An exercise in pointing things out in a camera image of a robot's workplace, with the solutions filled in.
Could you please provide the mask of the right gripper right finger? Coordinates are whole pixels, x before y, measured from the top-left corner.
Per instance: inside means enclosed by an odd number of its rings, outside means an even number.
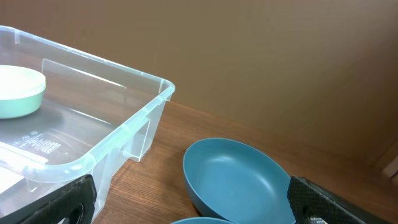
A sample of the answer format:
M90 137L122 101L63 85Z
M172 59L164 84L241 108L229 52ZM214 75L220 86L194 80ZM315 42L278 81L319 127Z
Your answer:
M304 177L291 177L287 198L297 224L390 224Z

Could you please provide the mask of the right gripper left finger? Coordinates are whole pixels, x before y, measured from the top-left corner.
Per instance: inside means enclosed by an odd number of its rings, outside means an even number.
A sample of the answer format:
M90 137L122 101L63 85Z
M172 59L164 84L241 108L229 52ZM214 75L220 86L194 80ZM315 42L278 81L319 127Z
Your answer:
M93 176L83 175L1 218L2 224L90 224L97 191Z

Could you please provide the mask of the mint green bowl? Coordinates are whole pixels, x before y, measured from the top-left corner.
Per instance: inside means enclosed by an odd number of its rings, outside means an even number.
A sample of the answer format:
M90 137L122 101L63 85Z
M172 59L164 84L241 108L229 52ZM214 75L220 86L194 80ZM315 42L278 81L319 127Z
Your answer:
M26 98L1 100L1 119L19 118L37 111L44 97L45 91Z

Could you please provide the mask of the pink bowl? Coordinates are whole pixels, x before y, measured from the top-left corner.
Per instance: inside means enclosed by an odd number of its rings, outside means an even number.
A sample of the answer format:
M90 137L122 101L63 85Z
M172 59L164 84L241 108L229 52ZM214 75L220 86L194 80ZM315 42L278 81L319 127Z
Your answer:
M1 100L27 98L42 93L45 76L31 68L1 65Z

